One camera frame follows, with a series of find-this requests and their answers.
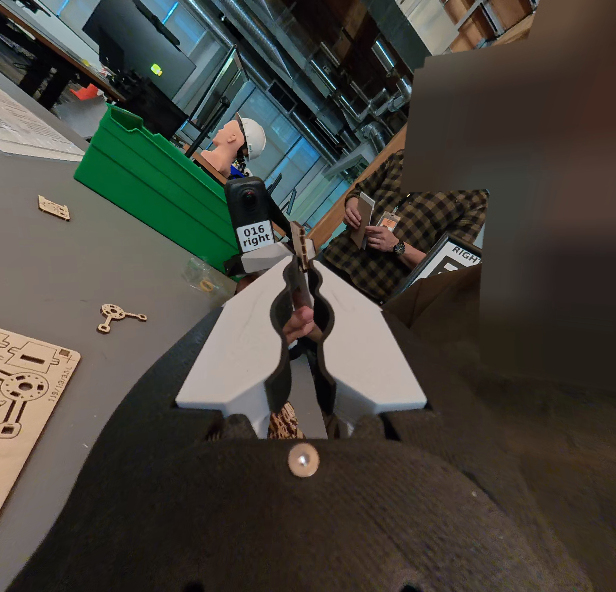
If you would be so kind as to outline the key-shaped wooden piece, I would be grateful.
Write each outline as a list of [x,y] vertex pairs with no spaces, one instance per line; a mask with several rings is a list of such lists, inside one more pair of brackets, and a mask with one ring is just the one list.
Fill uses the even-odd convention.
[[147,316],[145,314],[127,312],[116,304],[103,304],[101,306],[100,313],[105,318],[104,322],[97,326],[97,332],[101,334],[108,334],[110,332],[113,321],[119,321],[126,318],[136,319],[140,322],[147,321]]

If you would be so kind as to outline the wooden puzzle sheet round holes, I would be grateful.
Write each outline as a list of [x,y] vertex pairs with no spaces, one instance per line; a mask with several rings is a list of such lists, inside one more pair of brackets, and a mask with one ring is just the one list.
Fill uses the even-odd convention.
[[1,330],[1,506],[80,360],[77,351]]

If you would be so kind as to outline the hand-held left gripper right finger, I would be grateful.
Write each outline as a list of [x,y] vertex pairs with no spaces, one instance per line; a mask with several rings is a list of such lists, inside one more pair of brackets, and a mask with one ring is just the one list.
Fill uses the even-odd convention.
[[348,429],[366,416],[421,410],[420,387],[380,307],[317,260],[310,262],[320,407]]

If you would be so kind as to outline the thin wooden puzzle piece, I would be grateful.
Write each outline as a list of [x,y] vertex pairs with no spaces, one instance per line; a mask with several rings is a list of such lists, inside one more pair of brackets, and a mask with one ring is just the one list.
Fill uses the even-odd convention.
[[304,240],[310,240],[306,237],[305,229],[297,221],[289,222],[291,230],[291,240],[295,254],[299,260],[299,265],[304,273],[309,269],[310,261],[305,261],[303,258],[303,244]]

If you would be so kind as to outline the clear plastic bag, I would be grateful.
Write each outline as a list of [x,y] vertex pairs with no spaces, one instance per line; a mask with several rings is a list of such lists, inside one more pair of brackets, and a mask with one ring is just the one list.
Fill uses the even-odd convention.
[[208,295],[222,293],[224,276],[207,262],[190,258],[182,271],[182,277],[192,287]]

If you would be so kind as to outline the green storage bin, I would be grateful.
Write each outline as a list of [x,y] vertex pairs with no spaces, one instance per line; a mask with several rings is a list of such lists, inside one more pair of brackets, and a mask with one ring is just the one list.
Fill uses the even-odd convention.
[[124,109],[107,105],[74,179],[221,273],[239,252],[223,186]]

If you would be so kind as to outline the framed white sign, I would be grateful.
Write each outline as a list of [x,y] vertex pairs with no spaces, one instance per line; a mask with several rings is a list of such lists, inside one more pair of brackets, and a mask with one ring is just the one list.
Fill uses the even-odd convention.
[[482,249],[453,234],[444,234],[404,281],[405,290],[420,279],[449,273],[482,262]]

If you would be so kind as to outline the plastic-covered instruction sheet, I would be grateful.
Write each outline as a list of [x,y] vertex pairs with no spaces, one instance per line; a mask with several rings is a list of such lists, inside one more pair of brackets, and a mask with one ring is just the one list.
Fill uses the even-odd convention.
[[1,152],[81,162],[84,151],[1,90]]

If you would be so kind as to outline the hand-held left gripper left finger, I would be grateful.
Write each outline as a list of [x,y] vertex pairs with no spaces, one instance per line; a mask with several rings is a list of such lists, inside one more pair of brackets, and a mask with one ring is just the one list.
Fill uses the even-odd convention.
[[284,258],[226,303],[175,398],[179,408],[241,414],[267,436],[270,414],[291,392],[283,327],[302,277],[298,258]]

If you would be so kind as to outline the small rectangular wooden piece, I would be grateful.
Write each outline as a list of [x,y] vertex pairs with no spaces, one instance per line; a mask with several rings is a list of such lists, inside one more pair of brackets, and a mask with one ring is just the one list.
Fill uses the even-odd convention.
[[38,208],[43,212],[63,221],[70,221],[70,211],[66,205],[55,203],[42,195],[38,196]]

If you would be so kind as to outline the long wooden table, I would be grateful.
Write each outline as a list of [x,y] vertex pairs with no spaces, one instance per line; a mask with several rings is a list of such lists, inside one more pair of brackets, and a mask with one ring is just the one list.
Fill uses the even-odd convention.
[[55,38],[48,30],[42,27],[33,17],[28,15],[26,9],[22,8],[13,0],[1,0],[1,15],[5,19],[9,19],[26,33],[30,34],[36,42],[40,43],[53,52],[55,57],[60,57],[76,69],[76,72],[81,73],[89,78],[90,82],[95,84],[104,93],[111,96],[116,102],[125,102],[125,97],[115,89],[112,84],[98,71],[98,69],[86,62],[71,49],[67,48],[58,39]]

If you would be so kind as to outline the white hard hat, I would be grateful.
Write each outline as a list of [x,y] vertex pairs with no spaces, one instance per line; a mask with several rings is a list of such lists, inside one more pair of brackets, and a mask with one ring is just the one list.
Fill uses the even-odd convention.
[[241,152],[245,162],[259,158],[266,147],[266,133],[264,128],[255,120],[242,117],[239,112],[235,113],[235,120],[240,126],[244,136]]

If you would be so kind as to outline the black monitor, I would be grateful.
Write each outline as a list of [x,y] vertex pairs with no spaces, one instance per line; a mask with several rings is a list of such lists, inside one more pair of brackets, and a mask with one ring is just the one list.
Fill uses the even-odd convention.
[[100,0],[82,28],[113,73],[133,71],[173,99],[196,68],[140,0]]

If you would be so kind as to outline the wooden model assembly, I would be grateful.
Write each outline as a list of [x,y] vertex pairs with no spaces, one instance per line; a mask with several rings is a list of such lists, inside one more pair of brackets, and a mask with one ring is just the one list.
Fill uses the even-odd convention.
[[304,439],[300,430],[295,410],[290,402],[286,402],[278,413],[271,413],[267,431],[269,440]]

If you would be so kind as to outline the mannequin bust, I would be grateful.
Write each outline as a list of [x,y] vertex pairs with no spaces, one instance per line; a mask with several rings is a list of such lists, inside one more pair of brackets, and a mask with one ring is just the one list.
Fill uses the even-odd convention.
[[243,175],[243,169],[234,165],[238,162],[245,166],[250,162],[245,162],[241,148],[244,143],[244,136],[240,130],[235,116],[226,123],[214,136],[212,144],[213,150],[204,150],[201,156],[213,166],[226,180]]

